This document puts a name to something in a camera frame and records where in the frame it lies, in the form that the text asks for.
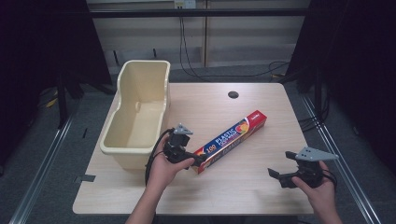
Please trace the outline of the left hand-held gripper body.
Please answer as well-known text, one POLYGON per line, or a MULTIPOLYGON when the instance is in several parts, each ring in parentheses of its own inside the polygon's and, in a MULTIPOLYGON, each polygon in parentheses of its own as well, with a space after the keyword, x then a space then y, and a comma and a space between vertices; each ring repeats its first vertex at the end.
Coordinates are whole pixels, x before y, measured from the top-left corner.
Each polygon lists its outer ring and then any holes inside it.
POLYGON ((191 130, 179 123, 176 127, 165 132, 168 134, 168 140, 164 144, 163 153, 170 162, 179 163, 194 157, 193 154, 185 149, 185 146, 190 141, 189 134, 192 134, 191 130))

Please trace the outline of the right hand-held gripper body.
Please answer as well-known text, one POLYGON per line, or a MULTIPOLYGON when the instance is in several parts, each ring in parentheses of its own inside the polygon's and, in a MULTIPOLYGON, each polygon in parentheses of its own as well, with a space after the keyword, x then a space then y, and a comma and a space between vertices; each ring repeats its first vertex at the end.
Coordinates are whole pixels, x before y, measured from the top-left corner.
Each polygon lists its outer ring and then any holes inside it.
POLYGON ((298 155, 301 157, 298 164, 298 176, 311 188, 318 187, 323 177, 329 178, 337 186, 335 175, 321 168, 320 161, 334 161, 339 158, 338 155, 325 152, 312 147, 304 147, 298 155))

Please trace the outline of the blue and red wrap box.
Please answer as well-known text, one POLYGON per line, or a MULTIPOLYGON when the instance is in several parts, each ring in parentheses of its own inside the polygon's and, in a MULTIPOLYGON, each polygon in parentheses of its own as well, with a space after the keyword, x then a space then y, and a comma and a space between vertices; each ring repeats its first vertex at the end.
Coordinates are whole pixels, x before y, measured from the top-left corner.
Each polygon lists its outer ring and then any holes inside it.
POLYGON ((260 110, 255 110, 240 121, 236 122, 229 129, 198 148, 194 154, 205 156, 205 159, 200 165, 194 167, 194 171, 197 174, 202 173, 207 167, 214 164, 228 152, 261 129, 266 120, 267 117, 260 110))

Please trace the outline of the person's left hand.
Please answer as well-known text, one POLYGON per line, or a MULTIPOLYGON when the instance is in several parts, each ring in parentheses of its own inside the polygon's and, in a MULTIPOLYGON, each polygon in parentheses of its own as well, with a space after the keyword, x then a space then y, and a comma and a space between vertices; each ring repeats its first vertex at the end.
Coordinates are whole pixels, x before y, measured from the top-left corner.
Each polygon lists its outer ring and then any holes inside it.
POLYGON ((161 142, 155 150, 146 186, 148 192, 163 192, 179 171, 188 168, 194 163, 193 158, 178 163, 170 162, 163 154, 163 145, 164 142, 161 142))

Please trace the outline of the person's right hand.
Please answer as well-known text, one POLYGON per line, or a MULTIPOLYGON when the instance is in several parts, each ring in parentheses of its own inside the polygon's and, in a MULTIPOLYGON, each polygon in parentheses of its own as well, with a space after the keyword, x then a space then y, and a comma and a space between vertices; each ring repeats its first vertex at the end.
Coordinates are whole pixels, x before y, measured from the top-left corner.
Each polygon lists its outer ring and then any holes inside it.
POLYGON ((334 217, 337 214, 334 184, 329 178, 323 177, 321 184, 316 188, 309 187, 297 176, 291 180, 305 193, 309 203, 313 207, 314 213, 318 217, 325 219, 326 217, 334 217))

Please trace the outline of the cream plastic bin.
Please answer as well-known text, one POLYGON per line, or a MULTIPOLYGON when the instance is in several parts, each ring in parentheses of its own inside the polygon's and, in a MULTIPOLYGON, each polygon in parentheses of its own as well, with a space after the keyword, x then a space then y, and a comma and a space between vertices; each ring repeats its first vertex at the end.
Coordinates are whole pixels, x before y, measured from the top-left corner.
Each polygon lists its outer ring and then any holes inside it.
POLYGON ((125 170, 143 169, 167 126, 170 63, 131 60, 117 80, 116 107, 110 113, 100 149, 125 170))

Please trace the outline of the grey tape strip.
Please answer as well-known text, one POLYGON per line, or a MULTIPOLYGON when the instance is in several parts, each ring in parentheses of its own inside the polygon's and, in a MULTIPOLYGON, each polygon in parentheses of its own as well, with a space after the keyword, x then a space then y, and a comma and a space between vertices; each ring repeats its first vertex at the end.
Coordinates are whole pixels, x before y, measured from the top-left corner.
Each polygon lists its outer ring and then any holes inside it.
POLYGON ((75 177, 74 182, 77 184, 81 184, 82 182, 93 182, 94 179, 94 175, 78 175, 75 177))

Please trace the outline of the dark curtain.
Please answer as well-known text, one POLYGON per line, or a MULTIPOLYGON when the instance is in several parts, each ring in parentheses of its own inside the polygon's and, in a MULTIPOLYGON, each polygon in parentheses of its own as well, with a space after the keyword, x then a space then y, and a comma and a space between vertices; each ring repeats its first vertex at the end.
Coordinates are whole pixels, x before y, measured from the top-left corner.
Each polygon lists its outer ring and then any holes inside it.
POLYGON ((323 80, 396 176, 396 0, 310 0, 286 81, 323 80))
POLYGON ((28 130, 46 88, 77 73, 111 94, 106 59, 88 0, 0 0, 0 176, 28 130))

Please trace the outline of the black metal stand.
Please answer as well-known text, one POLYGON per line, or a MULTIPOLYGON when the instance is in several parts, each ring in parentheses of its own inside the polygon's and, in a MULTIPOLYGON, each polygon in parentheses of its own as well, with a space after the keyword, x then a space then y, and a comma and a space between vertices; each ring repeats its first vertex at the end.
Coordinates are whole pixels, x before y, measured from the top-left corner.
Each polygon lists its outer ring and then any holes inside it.
POLYGON ((69 93, 72 99, 80 99, 84 95, 83 89, 80 87, 80 78, 77 73, 60 72, 57 76, 57 99, 59 106, 59 129, 66 124, 69 115, 67 110, 66 94, 69 93))

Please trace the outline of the black horizontal metal bar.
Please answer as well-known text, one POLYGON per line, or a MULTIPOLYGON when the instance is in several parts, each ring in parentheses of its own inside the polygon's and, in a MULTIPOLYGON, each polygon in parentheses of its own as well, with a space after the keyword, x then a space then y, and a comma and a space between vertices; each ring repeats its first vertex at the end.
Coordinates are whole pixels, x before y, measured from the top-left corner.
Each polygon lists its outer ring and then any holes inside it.
POLYGON ((310 11, 303 8, 92 10, 90 12, 93 18, 253 17, 309 14, 310 11))

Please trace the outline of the metal floor rail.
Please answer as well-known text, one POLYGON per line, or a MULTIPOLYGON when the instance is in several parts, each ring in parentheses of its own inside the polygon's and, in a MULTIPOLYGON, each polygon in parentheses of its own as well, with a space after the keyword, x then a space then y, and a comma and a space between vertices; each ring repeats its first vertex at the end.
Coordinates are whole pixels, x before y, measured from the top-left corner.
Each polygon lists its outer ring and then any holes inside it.
POLYGON ((351 172, 346 160, 344 159, 339 147, 334 142, 332 135, 328 131, 326 125, 323 121, 319 121, 318 117, 315 115, 314 103, 308 96, 302 96, 302 100, 310 118, 314 121, 316 125, 316 129, 318 130, 318 133, 322 141, 324 142, 324 145, 331 153, 337 154, 339 156, 339 159, 335 161, 336 167, 339 170, 344 182, 346 183, 346 186, 351 193, 351 196, 353 197, 356 205, 361 211, 361 214, 365 219, 366 224, 382 224, 372 203, 368 199, 367 195, 364 193, 356 177, 351 172))
POLYGON ((50 168, 54 163, 54 160, 62 146, 64 139, 69 133, 70 127, 74 121, 74 115, 71 115, 62 125, 62 127, 56 132, 54 139, 41 162, 35 177, 31 182, 28 190, 24 193, 21 202, 19 203, 16 211, 14 212, 11 220, 8 224, 26 224, 28 217, 30 216, 32 209, 38 199, 39 193, 42 190, 44 183, 49 175, 50 168))

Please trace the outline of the white wall outlet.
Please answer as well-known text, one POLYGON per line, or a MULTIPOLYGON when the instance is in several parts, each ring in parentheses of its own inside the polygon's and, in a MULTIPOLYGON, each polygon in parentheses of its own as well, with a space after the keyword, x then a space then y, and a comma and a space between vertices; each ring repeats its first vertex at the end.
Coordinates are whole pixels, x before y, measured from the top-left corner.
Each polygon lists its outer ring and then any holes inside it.
POLYGON ((196 9, 196 0, 174 0, 175 9, 196 9))

